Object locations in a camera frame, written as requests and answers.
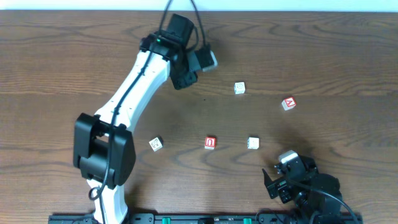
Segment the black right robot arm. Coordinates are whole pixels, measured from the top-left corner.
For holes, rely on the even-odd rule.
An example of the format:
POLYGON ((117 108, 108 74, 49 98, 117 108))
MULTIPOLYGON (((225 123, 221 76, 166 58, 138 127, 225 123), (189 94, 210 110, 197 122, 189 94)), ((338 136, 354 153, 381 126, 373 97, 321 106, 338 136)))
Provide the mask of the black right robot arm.
POLYGON ((315 160, 297 156, 275 165, 282 176, 272 180, 264 170, 264 185, 271 199, 293 201, 297 207, 283 223, 344 223, 341 210, 340 182, 321 174, 315 160))

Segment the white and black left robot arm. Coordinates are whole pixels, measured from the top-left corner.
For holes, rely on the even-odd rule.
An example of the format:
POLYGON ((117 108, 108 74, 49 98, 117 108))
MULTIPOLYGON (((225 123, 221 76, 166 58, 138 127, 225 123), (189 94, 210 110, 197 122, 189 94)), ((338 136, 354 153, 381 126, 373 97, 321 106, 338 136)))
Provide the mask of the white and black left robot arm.
POLYGON ((126 223, 124 184, 136 162, 133 132, 157 89, 171 79, 175 89, 197 80, 190 68, 195 58, 190 35, 158 31, 142 39, 127 78, 94 115, 82 113, 75 122, 73 165, 90 186, 96 223, 126 223))

